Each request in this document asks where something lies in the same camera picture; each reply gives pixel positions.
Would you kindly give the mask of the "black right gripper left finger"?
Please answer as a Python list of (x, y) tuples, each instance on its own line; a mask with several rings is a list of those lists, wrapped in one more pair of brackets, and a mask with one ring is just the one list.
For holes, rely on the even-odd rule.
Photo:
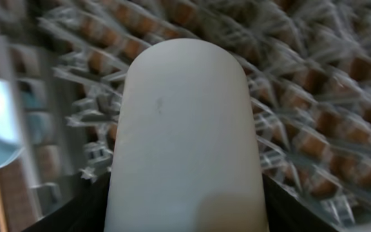
[(110, 173), (101, 175), (62, 208), (24, 229), (24, 232), (103, 232)]

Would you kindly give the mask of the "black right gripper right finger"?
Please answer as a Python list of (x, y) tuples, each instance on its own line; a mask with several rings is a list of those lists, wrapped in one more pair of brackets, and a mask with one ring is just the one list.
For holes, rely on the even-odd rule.
[(271, 178), (262, 178), (270, 232), (337, 232)]

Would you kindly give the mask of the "white cup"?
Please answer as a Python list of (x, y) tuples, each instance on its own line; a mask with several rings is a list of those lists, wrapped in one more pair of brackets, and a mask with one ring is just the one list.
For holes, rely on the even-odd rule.
[(172, 39), (131, 64), (106, 231), (267, 231), (246, 75), (217, 45)]

